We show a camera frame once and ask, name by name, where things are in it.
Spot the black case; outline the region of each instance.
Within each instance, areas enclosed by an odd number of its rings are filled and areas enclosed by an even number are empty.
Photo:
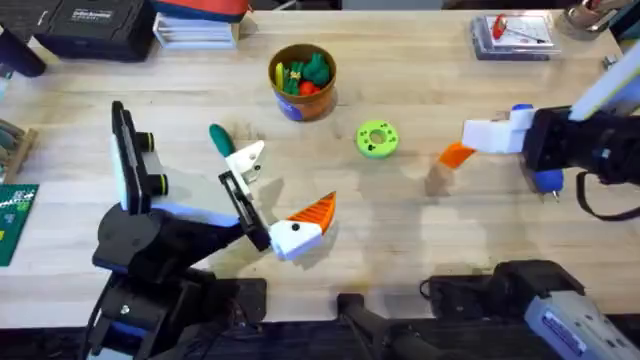
[[[56,0],[34,36],[64,58],[144,61],[155,16],[148,0]]]

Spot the cable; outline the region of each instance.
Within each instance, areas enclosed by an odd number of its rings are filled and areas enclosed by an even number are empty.
[[[422,295],[422,297],[423,297],[425,300],[427,300],[427,301],[431,301],[431,295],[430,295],[430,294],[428,294],[428,293],[425,293],[425,292],[424,292],[424,290],[423,290],[423,289],[424,289],[424,286],[425,286],[425,285],[427,285],[428,283],[429,283],[429,279],[422,280],[422,281],[420,282],[419,287],[418,287],[418,291],[420,292],[420,295]]]
[[[91,315],[89,315],[89,320],[87,321],[87,327],[84,329],[84,335],[82,336],[82,343],[80,344],[80,349],[78,351],[78,360],[84,360],[89,355],[89,348],[87,347],[89,343],[89,333],[91,329],[93,329],[93,325],[96,322],[96,318],[98,317],[98,311],[100,310],[100,305],[102,304],[102,300],[107,293],[107,290],[111,287],[114,281],[113,272],[109,274],[109,278],[107,279],[107,283],[102,288],[102,292],[98,296],[98,300],[96,300],[95,305],[93,305],[93,309],[91,310]]]
[[[596,214],[591,206],[589,206],[589,203],[587,202],[587,196],[585,194],[585,178],[588,174],[589,173],[587,171],[583,171],[576,175],[576,197],[578,199],[578,205],[580,205],[582,210],[602,221],[625,221],[640,216],[640,207],[615,215]]]
[[[431,294],[429,294],[427,291],[424,291],[424,289],[425,289],[425,285],[427,285],[429,281],[430,279],[422,280],[420,282],[420,285],[418,286],[418,291],[420,292],[420,295],[427,301],[431,301]],[[466,288],[466,289],[477,291],[477,292],[483,292],[485,290],[482,284],[474,284],[469,282],[454,282],[454,281],[447,281],[447,280],[438,280],[438,283],[448,284],[455,287]]]

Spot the red object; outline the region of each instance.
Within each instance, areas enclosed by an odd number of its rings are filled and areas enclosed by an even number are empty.
[[[238,23],[249,9],[249,0],[155,0],[154,6],[170,16]]]
[[[493,29],[491,34],[493,38],[498,40],[504,34],[504,31],[507,30],[507,19],[505,19],[505,14],[500,14],[496,18],[496,22],[493,23]]]
[[[300,95],[302,96],[313,95],[318,91],[320,91],[320,89],[313,85],[311,81],[303,81],[300,84]]]

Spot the orange object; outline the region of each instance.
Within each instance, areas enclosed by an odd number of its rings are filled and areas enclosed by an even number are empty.
[[[498,40],[502,37],[505,30],[507,30],[507,19],[505,18],[505,14],[500,14],[496,18],[496,21],[493,23],[493,29],[491,29],[491,34],[493,38]]]
[[[335,211],[336,192],[334,191],[318,200],[315,204],[295,215],[289,216],[287,220],[318,224],[322,228],[322,234],[324,234],[329,228],[331,220],[333,220],[333,213]]]
[[[320,89],[313,85],[311,81],[303,81],[302,84],[300,84],[300,95],[302,96],[315,94],[318,91],[320,91]]]
[[[440,161],[451,169],[457,169],[462,163],[476,152],[472,148],[462,145],[462,143],[454,142],[440,155]]]

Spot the green ring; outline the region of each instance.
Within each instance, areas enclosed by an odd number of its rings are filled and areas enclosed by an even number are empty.
[[[378,134],[382,142],[377,144],[371,139],[371,134]],[[380,159],[385,158],[398,147],[400,136],[393,125],[383,120],[370,120],[360,125],[356,132],[356,145],[362,155]]]

